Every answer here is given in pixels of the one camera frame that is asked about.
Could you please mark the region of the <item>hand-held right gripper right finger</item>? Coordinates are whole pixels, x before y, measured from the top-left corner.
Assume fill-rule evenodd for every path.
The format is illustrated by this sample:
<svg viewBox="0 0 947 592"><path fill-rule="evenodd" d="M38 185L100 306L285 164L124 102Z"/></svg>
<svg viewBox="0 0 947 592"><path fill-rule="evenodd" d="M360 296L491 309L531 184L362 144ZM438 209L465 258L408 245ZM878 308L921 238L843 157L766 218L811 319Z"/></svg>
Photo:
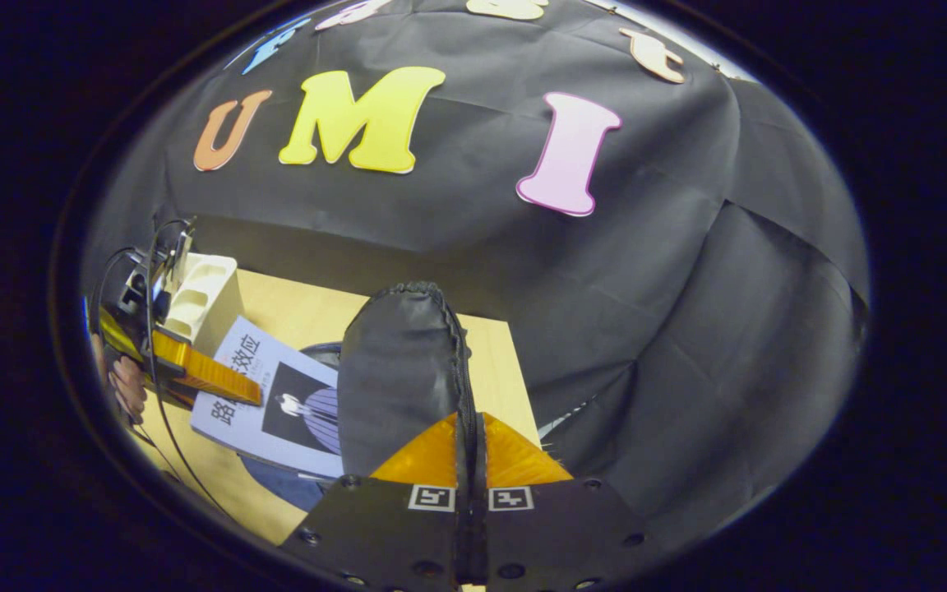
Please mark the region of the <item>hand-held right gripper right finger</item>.
<svg viewBox="0 0 947 592"><path fill-rule="evenodd" d="M655 562L645 520L598 477L575 477L484 414L486 590L605 591Z"/></svg>

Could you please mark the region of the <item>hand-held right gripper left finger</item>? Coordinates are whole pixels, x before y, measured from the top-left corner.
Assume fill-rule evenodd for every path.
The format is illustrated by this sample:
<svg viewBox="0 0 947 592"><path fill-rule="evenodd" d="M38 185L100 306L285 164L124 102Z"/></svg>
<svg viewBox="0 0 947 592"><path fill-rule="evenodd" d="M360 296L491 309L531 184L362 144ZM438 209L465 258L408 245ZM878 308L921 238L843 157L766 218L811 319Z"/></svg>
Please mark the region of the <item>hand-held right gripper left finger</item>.
<svg viewBox="0 0 947 592"><path fill-rule="evenodd" d="M457 414L328 488L281 550L349 591L459 591Z"/></svg>

